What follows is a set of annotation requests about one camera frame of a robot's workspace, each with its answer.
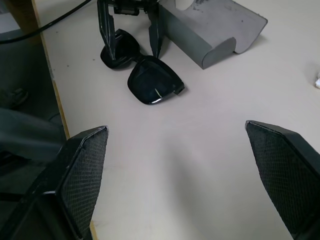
sunglasses lens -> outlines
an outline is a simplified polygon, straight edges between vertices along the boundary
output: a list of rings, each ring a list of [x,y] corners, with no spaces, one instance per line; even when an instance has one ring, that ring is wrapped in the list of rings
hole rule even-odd
[[[144,104],[155,104],[169,94],[184,88],[180,78],[160,60],[149,56],[132,71],[128,87]]]
[[[134,57],[140,54],[139,43],[129,33],[117,30],[115,33],[115,60],[110,57],[109,51],[104,47],[101,59],[111,69],[125,67]]]

black cable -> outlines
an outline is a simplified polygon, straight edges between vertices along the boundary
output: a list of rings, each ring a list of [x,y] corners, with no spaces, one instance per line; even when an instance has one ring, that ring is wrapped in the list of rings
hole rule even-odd
[[[72,10],[68,11],[67,13],[63,14],[62,16],[58,17],[57,19],[53,20],[52,22],[49,22],[48,24],[46,24],[46,25],[38,28],[37,30],[35,30],[33,32],[30,32],[30,33],[28,33],[26,35],[19,36],[19,37],[13,38],[13,39],[8,39],[8,40],[0,40],[0,45],[1,44],[11,44],[11,43],[19,42],[19,41],[22,41],[22,40],[25,40],[25,39],[28,39],[28,38],[32,38],[32,37],[40,34],[41,32],[43,32],[44,30],[47,30],[48,28],[50,28],[53,25],[57,24],[61,20],[65,19],[66,17],[70,16],[74,12],[78,11],[80,8],[82,8],[83,6],[88,4],[89,2],[91,2],[91,0],[85,0],[83,3],[79,4],[78,6],[76,6]]]

white table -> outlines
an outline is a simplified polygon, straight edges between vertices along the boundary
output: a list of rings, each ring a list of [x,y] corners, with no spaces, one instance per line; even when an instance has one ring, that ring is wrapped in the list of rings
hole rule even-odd
[[[35,0],[42,25],[80,3]],[[162,56],[188,88],[158,105],[129,91],[132,66],[110,70],[94,1],[44,33],[73,136],[108,125],[93,214],[100,240],[292,239],[260,181],[246,120],[300,133],[320,151],[319,0],[239,0],[269,20],[247,52],[202,70],[174,43]],[[116,15],[151,53],[149,21]]]

black mesh pad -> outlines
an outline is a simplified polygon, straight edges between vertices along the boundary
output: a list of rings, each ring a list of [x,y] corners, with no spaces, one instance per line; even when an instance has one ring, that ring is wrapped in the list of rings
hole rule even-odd
[[[62,186],[61,197],[82,237],[85,237],[100,191],[107,130],[85,141]]]
[[[246,130],[262,183],[289,232],[297,234],[319,208],[319,178],[285,135],[250,123]]]

black sunglasses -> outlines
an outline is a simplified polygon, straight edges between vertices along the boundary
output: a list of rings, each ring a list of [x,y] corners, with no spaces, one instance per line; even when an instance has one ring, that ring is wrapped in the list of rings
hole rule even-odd
[[[163,61],[142,55],[137,40],[122,29],[115,32],[115,60],[106,47],[100,56],[110,69],[125,68],[132,61],[137,62],[128,79],[128,87],[144,104],[156,104],[172,93],[178,95],[185,88],[178,75]]]

